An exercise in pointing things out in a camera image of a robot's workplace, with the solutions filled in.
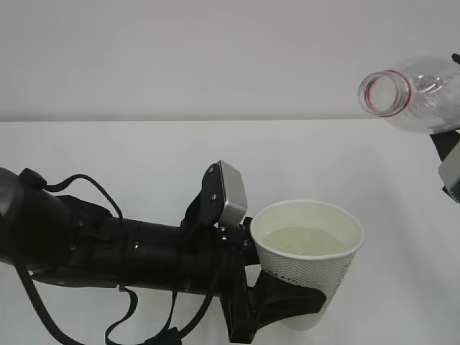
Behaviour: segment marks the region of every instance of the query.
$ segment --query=cup rim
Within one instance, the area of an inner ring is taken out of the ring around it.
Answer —
[[[337,211],[341,211],[341,212],[345,213],[348,217],[350,217],[357,224],[358,229],[359,229],[359,231],[361,233],[361,240],[359,241],[359,243],[355,247],[353,247],[352,249],[350,249],[350,250],[348,250],[346,252],[336,253],[336,254],[327,254],[327,255],[290,254],[290,253],[281,252],[279,250],[267,247],[267,246],[261,244],[259,241],[256,241],[256,239],[252,236],[252,229],[253,229],[252,224],[254,224],[254,222],[266,210],[268,210],[268,209],[270,209],[272,207],[276,207],[276,206],[279,206],[279,205],[286,204],[286,203],[319,203],[321,205],[325,205],[325,206],[328,206],[328,207],[331,207],[331,208],[335,208]],[[250,232],[251,232],[251,237],[254,240],[254,242],[256,243],[256,245],[261,246],[263,249],[265,249],[265,250],[267,250],[267,251],[269,251],[269,252],[271,252],[273,254],[280,255],[281,257],[287,257],[287,258],[290,258],[290,259],[305,260],[305,261],[322,261],[322,260],[328,260],[328,259],[340,259],[342,257],[346,257],[346,256],[348,256],[350,254],[355,253],[364,242],[364,227],[362,226],[362,224],[358,221],[358,219],[355,216],[353,216],[351,213],[349,213],[348,211],[344,210],[343,208],[335,206],[335,205],[332,205],[331,203],[326,203],[324,201],[317,201],[317,200],[311,200],[311,199],[294,199],[294,200],[280,201],[280,202],[273,203],[272,205],[269,205],[269,206],[263,208],[252,219],[251,226],[250,226]]]

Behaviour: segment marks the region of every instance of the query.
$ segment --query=white table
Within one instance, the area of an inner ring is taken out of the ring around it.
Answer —
[[[56,183],[73,173],[100,181],[127,218],[178,224],[204,170],[226,160],[244,177],[249,215],[290,198],[341,206],[366,241],[318,326],[262,329],[260,344],[452,345],[460,339],[460,206],[441,192],[427,136],[381,121],[93,122],[0,124],[0,165],[31,167]],[[69,193],[108,206],[90,185]],[[126,312],[115,289],[39,285],[58,325],[84,344]],[[162,326],[170,294],[139,290],[139,310],[114,332],[133,344]],[[202,296],[180,294],[173,324],[184,326]],[[213,301],[185,345],[226,344]],[[55,344],[11,267],[0,265],[0,343]]]

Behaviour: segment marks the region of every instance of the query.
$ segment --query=black strap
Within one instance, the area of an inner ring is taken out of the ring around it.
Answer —
[[[110,327],[107,328],[106,330],[106,345],[120,345],[118,343],[116,343],[115,341],[112,341],[109,339],[109,336],[110,336],[110,333],[118,326],[120,325],[121,323],[125,322],[126,320],[128,320],[135,312],[136,310],[136,307],[137,307],[137,303],[138,303],[138,297],[136,295],[136,293],[130,289],[127,289],[125,288],[124,286],[120,286],[120,291],[123,291],[123,292],[126,292],[129,294],[129,309],[126,313],[126,315],[121,318],[120,320],[118,320],[117,322],[113,323],[112,325],[110,325]],[[161,335],[163,335],[164,333],[166,333],[170,327],[170,324],[171,324],[171,320],[173,319],[173,311],[174,311],[174,307],[175,307],[175,301],[177,299],[177,296],[178,296],[178,292],[176,290],[174,290],[172,292],[172,303],[171,303],[171,310],[170,310],[170,315],[169,317],[167,318],[167,321],[166,321],[166,324],[163,326],[162,330],[156,335],[154,336],[153,338],[145,341],[143,344],[153,344],[153,340],[155,339],[159,339],[159,337],[161,337]]]
[[[46,181],[44,179],[40,180],[39,179],[40,176],[38,174],[35,173],[36,176],[32,174],[33,171],[31,170],[30,172],[24,171],[23,173],[24,175],[22,177],[24,179],[30,178],[30,180],[32,181],[32,185],[34,185],[34,183],[37,183],[37,185],[35,186],[36,188],[38,189],[43,188],[49,192],[60,192],[66,189],[74,180],[77,180],[78,178],[89,181],[106,197],[106,199],[110,202],[110,204],[115,208],[116,212],[118,213],[120,225],[121,225],[123,221],[123,215],[122,215],[120,208],[117,206],[115,201],[110,197],[110,195],[102,188],[102,186],[99,185],[93,178],[87,175],[79,174],[79,175],[71,176],[68,179],[64,180],[63,182],[58,183],[57,185],[46,185]],[[56,339],[58,342],[60,342],[63,345],[83,345],[82,343],[72,339],[71,337],[63,333],[60,330],[60,328],[56,325],[54,320],[51,318],[51,315],[46,309],[45,304],[43,303],[43,300],[41,299],[40,294],[38,293],[37,288],[35,287],[35,284],[33,283],[32,278],[29,275],[29,272],[22,259],[22,256],[19,253],[19,250],[17,249],[16,242],[11,233],[11,229],[4,222],[1,214],[0,214],[0,228],[3,231],[2,244],[4,246],[4,250],[11,257],[12,263],[14,265],[14,269],[16,270],[19,276],[19,279],[21,280],[21,283],[26,291],[26,294],[29,297],[30,302],[35,310],[35,313],[38,315],[39,319],[43,323],[43,326],[45,326],[47,331],[51,334],[51,336],[54,339]],[[211,283],[208,287],[208,291],[206,293],[204,301],[201,307],[199,308],[198,312],[193,317],[193,319],[181,331],[178,331],[176,327],[169,328],[171,320],[172,320],[172,316],[173,316],[177,294],[178,294],[177,290],[173,290],[170,315],[166,321],[166,324],[163,326],[162,330],[156,336],[150,339],[147,339],[141,345],[160,345],[160,344],[161,345],[181,345],[182,344],[181,339],[187,336],[198,325],[198,323],[203,318],[205,312],[208,310],[209,305],[211,304],[212,298],[214,296],[214,293],[216,291],[217,282],[219,280],[219,270],[220,270],[220,265],[221,265],[220,248],[221,248],[221,240],[217,236],[216,246],[214,249],[213,272],[212,272]],[[129,294],[129,298],[130,298],[129,310],[127,311],[126,315],[122,319],[112,324],[107,329],[106,334],[105,334],[107,345],[119,345],[111,341],[109,339],[109,335],[120,323],[125,322],[128,318],[130,318],[133,315],[133,313],[136,310],[137,304],[138,304],[138,297],[134,291],[126,289],[124,286],[120,287],[120,291],[124,291]]]
[[[27,271],[26,265],[22,260],[21,254],[19,253],[16,242],[13,239],[11,230],[9,226],[7,226],[1,218],[0,215],[0,222],[2,225],[2,230],[3,230],[3,243],[4,243],[4,250],[9,254],[11,257],[11,260],[14,265],[14,269],[17,272],[17,275],[19,276],[19,279],[21,280],[22,286],[24,286],[24,289],[26,291],[27,296],[30,299],[30,302],[32,303],[32,306],[35,309],[35,313],[37,313],[38,317],[40,318],[41,322],[43,323],[43,326],[50,332],[51,336],[59,341],[63,345],[82,345],[82,343],[79,343],[76,340],[73,340],[66,334],[64,334],[60,328],[56,325],[54,320],[51,318],[51,315],[48,313],[48,310],[45,307],[45,304],[43,303],[37,288],[35,287],[32,278],[29,275],[29,272]]]
[[[123,219],[123,213],[121,212],[120,207],[116,204],[114,199],[111,198],[111,196],[106,192],[106,190],[92,177],[84,175],[84,174],[76,174],[73,176],[70,176],[69,178],[66,178],[63,182],[58,183],[57,185],[45,185],[43,187],[44,190],[51,192],[51,193],[57,193],[65,190],[73,181],[75,180],[87,180],[90,182],[94,187],[96,187],[99,192],[107,199],[107,201],[112,205],[113,208],[115,208],[116,214],[118,215],[118,218],[120,221]]]

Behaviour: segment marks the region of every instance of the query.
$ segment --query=black cable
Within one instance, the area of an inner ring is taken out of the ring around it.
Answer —
[[[97,183],[93,178],[87,175],[77,174],[74,176],[70,176],[63,182],[58,183],[57,185],[46,185],[44,186],[43,189],[49,192],[60,192],[66,189],[73,181],[77,180],[78,178],[87,180],[90,183],[92,183],[102,193],[102,195],[106,197],[106,199],[115,208],[115,211],[118,213],[120,225],[121,225],[123,221],[123,213],[121,212],[120,207],[118,207],[114,199],[111,198],[111,196],[106,192],[106,190],[99,183]],[[3,232],[4,232],[4,238],[3,238],[4,249],[6,252],[9,253],[9,256],[11,257],[11,260],[14,265],[14,269],[16,270],[19,276],[19,279],[21,280],[21,283],[24,286],[26,294],[30,299],[30,302],[35,310],[35,313],[38,315],[39,319],[43,323],[43,326],[45,326],[45,328],[48,330],[48,332],[51,334],[51,336],[54,339],[56,339],[63,345],[83,345],[82,343],[72,339],[71,337],[67,336],[64,332],[62,332],[60,328],[58,327],[58,325],[56,325],[54,320],[51,318],[50,313],[46,309],[45,304],[43,303],[43,300],[40,297],[40,294],[38,293],[37,288],[35,287],[35,284],[33,283],[32,278],[29,275],[29,271],[27,270],[27,267],[22,259],[22,256],[17,249],[16,242],[10,231],[10,228],[3,222],[3,217],[1,217],[1,214],[0,214],[0,224],[2,225]]]
[[[185,338],[203,319],[206,311],[213,300],[214,293],[216,292],[217,282],[219,281],[219,273],[221,269],[221,239],[219,236],[216,238],[216,246],[214,249],[214,260],[213,260],[213,275],[211,278],[211,282],[209,283],[208,291],[206,292],[206,296],[201,304],[200,309],[192,318],[192,320],[185,326],[183,329],[179,331],[180,337],[183,339]]]
[[[57,341],[59,341],[61,344],[83,345],[82,343],[73,340],[65,333],[63,333],[58,327],[58,325],[56,325],[54,320],[51,318],[51,315],[48,313],[48,310],[46,309],[45,304],[43,303],[43,300],[41,299],[40,294],[38,293],[37,288],[35,287],[35,284],[33,283],[32,278],[29,275],[29,271],[27,270],[27,267],[22,260],[21,254],[19,253],[16,247],[16,242],[13,239],[9,226],[7,226],[2,221],[1,214],[0,223],[3,225],[2,228],[4,235],[4,249],[8,252],[9,256],[11,257],[14,269],[16,270],[17,275],[19,276],[19,279],[21,280],[21,283],[24,286],[26,294],[29,297],[32,306],[34,307],[35,313],[37,313],[38,317],[43,323],[43,326],[45,326],[45,328],[48,330],[51,336]]]
[[[69,178],[66,178],[63,182],[58,183],[57,185],[46,185],[43,189],[51,193],[60,192],[60,191],[65,190],[73,181],[79,178],[81,178],[82,180],[87,180],[92,185],[94,185],[94,187],[96,187],[99,190],[99,192],[101,192],[101,194],[106,197],[106,199],[109,201],[112,207],[115,208],[115,211],[116,211],[116,214],[118,214],[118,217],[120,219],[123,219],[123,213],[121,212],[120,207],[118,207],[114,199],[112,199],[111,196],[106,192],[106,190],[99,183],[97,183],[96,180],[94,180],[90,176],[87,176],[84,174],[73,175],[73,176],[70,176]]]
[[[130,289],[126,289],[124,286],[120,286],[120,291],[126,292],[129,294],[129,309],[126,312],[126,315],[118,320],[117,322],[113,323],[110,325],[110,327],[107,328],[106,330],[106,344],[107,345],[119,345],[118,343],[112,341],[109,339],[110,333],[120,324],[125,322],[127,319],[129,319],[132,314],[136,311],[137,308],[137,303],[139,302],[139,298],[137,297],[136,293]]]
[[[178,299],[178,291],[174,289],[172,291],[172,301],[171,301],[171,310],[170,310],[170,315],[167,317],[166,323],[161,329],[160,333],[166,332],[170,325],[171,321],[173,320],[173,312],[174,312],[174,307],[175,307],[175,301]]]

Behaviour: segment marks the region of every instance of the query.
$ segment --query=bottle neck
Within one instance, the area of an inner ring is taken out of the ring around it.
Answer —
[[[383,70],[366,77],[359,86],[359,105],[368,113],[391,117],[405,110],[412,98],[409,80],[395,70]]]

